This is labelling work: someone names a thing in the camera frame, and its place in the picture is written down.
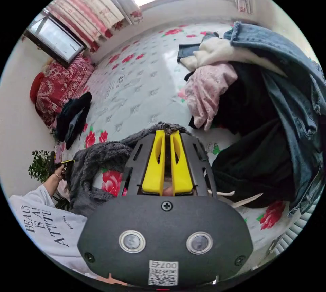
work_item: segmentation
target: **red pillow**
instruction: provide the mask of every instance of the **red pillow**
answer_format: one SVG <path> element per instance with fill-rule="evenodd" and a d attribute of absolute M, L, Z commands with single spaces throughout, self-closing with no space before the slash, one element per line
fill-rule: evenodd
<path fill-rule="evenodd" d="M 36 104 L 37 92 L 40 89 L 44 77 L 45 77 L 44 73 L 38 73 L 32 83 L 31 90 L 30 90 L 30 98 L 34 104 Z"/>

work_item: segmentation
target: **qr code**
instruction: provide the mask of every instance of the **qr code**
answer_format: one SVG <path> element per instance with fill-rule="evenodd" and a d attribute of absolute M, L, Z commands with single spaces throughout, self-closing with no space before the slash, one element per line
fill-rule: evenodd
<path fill-rule="evenodd" d="M 179 264 L 177 261 L 149 261 L 149 285 L 178 285 Z"/>

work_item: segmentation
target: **bed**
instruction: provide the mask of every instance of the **bed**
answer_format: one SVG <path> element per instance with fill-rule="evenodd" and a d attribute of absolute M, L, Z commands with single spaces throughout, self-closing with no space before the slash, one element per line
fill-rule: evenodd
<path fill-rule="evenodd" d="M 105 57 L 85 86 L 93 100 L 84 130 L 70 150 L 62 144 L 62 160 L 73 158 L 78 150 L 94 143 L 117 141 L 163 121 L 185 126 L 200 138 L 212 163 L 239 136 L 224 128 L 204 132 L 188 126 L 191 114 L 183 87 L 189 71 L 177 63 L 177 52 L 180 43 L 198 43 L 206 31 L 217 31 L 222 36 L 228 29 L 227 21 L 171 24 L 135 37 Z M 102 169 L 94 185 L 114 194 L 120 182 L 120 173 Z M 254 252 L 239 274 L 258 265 L 272 242 L 300 216 L 288 218 L 288 203 L 282 201 L 261 209 L 240 206 L 237 211 L 246 221 L 254 245 Z"/>
<path fill-rule="evenodd" d="M 85 84 L 93 73 L 89 57 L 79 54 L 66 69 L 57 61 L 44 67 L 44 76 L 38 74 L 32 84 L 30 96 L 37 91 L 35 109 L 47 127 L 51 127 L 56 116 L 70 98 L 78 98 L 83 94 Z"/>

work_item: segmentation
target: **wall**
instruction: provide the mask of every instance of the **wall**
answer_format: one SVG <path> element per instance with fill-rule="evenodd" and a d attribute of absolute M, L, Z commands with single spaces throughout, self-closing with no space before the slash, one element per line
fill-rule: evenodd
<path fill-rule="evenodd" d="M 308 40 L 283 9 L 272 0 L 252 0 L 252 2 L 254 20 L 261 26 L 282 34 L 294 42 L 308 57 L 318 62 Z"/>
<path fill-rule="evenodd" d="M 29 92 L 49 56 L 29 39 L 19 41 L 0 80 L 0 176 L 5 194 L 24 195 L 39 182 L 28 176 L 33 150 L 53 150 L 54 140 Z"/>
<path fill-rule="evenodd" d="M 143 11 L 143 21 L 130 25 L 117 32 L 112 38 L 101 45 L 101 48 L 91 54 L 92 61 L 98 63 L 106 54 L 117 48 L 123 42 L 151 28 L 190 18 L 232 19 L 243 18 L 231 0 L 177 0 L 155 6 Z"/>

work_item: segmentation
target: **floral mattress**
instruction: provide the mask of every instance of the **floral mattress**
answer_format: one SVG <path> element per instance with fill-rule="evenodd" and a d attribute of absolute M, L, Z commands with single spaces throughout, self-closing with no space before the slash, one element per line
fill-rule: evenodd
<path fill-rule="evenodd" d="M 239 137 L 223 128 L 204 132 L 188 126 L 191 114 L 183 87 L 189 71 L 177 63 L 177 52 L 179 44 L 201 42 L 206 31 L 217 31 L 222 36 L 230 26 L 229 23 L 184 23 L 151 30 L 105 57 L 84 88 L 93 95 L 84 131 L 70 150 L 62 145 L 62 160 L 73 158 L 79 149 L 117 141 L 163 121 L 178 123 L 193 132 L 205 144 L 212 163 L 221 150 Z M 102 169 L 94 185 L 116 195 L 121 176 Z M 261 209 L 240 206 L 237 211 L 246 221 L 254 245 L 254 252 L 241 272 L 264 259 L 273 240 L 300 216 L 287 218 L 288 204 L 282 201 Z"/>

